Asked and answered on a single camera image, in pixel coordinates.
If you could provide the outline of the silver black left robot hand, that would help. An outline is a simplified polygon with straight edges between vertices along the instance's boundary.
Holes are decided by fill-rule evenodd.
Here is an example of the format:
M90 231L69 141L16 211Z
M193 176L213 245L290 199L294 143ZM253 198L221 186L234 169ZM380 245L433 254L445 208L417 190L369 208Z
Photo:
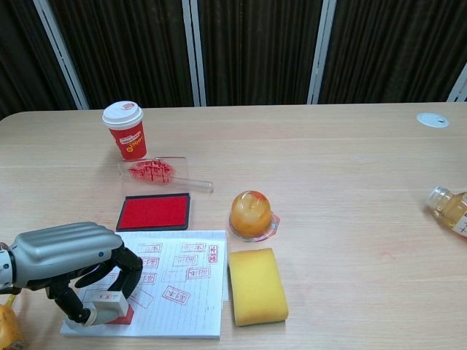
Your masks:
M122 301L116 306L84 307L69 286L83 288L120 272L110 285ZM142 259L122 238L95 222L77 222L19 234L12 245L1 245L1 293L43 289L68 318L85 326L106 324L127 314L127 299L142 275Z

